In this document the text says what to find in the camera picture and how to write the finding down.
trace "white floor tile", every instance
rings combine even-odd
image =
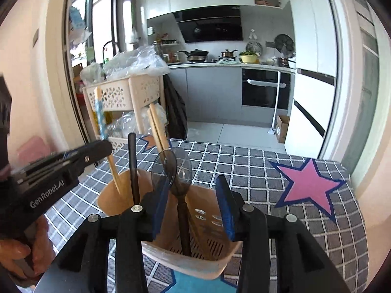
[[[187,122],[189,141],[217,143],[223,125],[219,123]]]
[[[224,125],[218,143],[234,146],[252,146],[266,151],[285,151],[283,143],[278,143],[275,135],[268,134],[270,128],[256,126]]]

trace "kitchen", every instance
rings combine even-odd
[[[115,40],[128,51],[156,46],[186,106],[188,140],[319,156],[337,72],[329,0],[118,2]]]

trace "table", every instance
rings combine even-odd
[[[362,292],[368,276],[368,247],[365,224],[353,190],[349,187],[349,173],[338,162],[316,160],[321,175],[333,179],[345,179],[347,184],[330,194],[334,204],[337,225],[330,221],[311,203],[301,203],[281,208],[274,208],[281,197],[288,181],[275,170],[269,161],[294,167],[300,167],[303,157],[275,152],[247,149],[242,147],[221,146],[170,139],[173,147],[181,146],[189,152],[194,170],[193,184],[214,188],[218,175],[225,175],[232,190],[238,191],[243,199],[264,213],[284,216],[293,213],[305,223],[318,243],[344,277],[351,292]],[[151,168],[158,152],[156,147],[144,152],[146,142],[137,141],[138,167]],[[122,172],[128,169],[128,146],[123,146],[114,154],[117,169]],[[49,236],[58,252],[71,237],[73,232],[92,213],[104,217],[97,207],[97,197],[103,187],[112,180],[107,162],[81,182],[70,193],[59,200],[47,213],[50,223]],[[270,292],[276,292],[277,270],[276,253],[273,240],[269,240],[271,283]],[[241,250],[231,259],[221,278],[214,280],[213,285],[226,287],[222,290],[234,292],[237,283]],[[115,278],[115,240],[110,242],[108,263],[108,292],[113,292]],[[169,292],[179,290],[180,283],[196,281],[195,278],[183,278],[183,275],[144,256],[145,274],[149,292],[160,293],[171,287]]]

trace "black range hood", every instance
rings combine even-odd
[[[209,6],[174,12],[186,43],[242,41],[242,19],[237,5]]]

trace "metal bolt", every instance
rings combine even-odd
[[[98,219],[99,219],[99,216],[97,214],[92,214],[92,215],[89,215],[89,217],[88,217],[88,221],[91,223],[96,222]]]
[[[132,211],[133,212],[140,212],[143,210],[143,207],[141,205],[134,205],[132,206]]]
[[[252,211],[254,211],[254,206],[253,206],[253,205],[244,204],[242,208],[243,208],[243,210],[246,211],[246,212],[252,212]]]
[[[286,218],[287,218],[287,221],[289,221],[290,223],[295,223],[297,221],[297,217],[292,214],[287,215]]]

